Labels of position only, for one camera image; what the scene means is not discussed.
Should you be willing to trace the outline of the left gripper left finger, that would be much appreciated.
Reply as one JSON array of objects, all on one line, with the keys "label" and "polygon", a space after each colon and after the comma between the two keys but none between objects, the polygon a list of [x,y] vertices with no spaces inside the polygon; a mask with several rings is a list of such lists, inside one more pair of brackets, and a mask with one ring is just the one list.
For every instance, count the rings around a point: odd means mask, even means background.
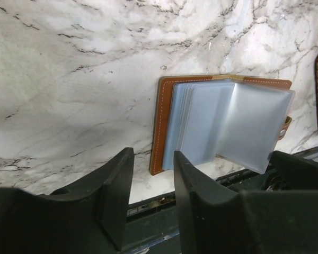
[{"label": "left gripper left finger", "polygon": [[124,148],[49,195],[0,187],[0,253],[119,253],[133,171]]}]

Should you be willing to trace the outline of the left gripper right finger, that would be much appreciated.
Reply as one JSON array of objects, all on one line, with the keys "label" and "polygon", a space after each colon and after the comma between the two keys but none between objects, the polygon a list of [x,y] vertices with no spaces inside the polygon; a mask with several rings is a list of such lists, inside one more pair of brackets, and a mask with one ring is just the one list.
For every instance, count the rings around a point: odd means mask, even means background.
[{"label": "left gripper right finger", "polygon": [[318,162],[274,151],[289,189],[233,191],[174,154],[182,253],[318,253]]}]

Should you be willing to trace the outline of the brown leather card holder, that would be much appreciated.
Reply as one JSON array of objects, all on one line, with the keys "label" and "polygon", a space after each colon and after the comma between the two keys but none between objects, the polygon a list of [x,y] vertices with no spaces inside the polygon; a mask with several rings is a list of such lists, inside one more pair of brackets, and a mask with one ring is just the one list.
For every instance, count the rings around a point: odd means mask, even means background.
[{"label": "brown leather card holder", "polygon": [[175,151],[195,166],[221,157],[265,173],[291,122],[291,85],[238,75],[161,78],[150,173],[172,170]]}]

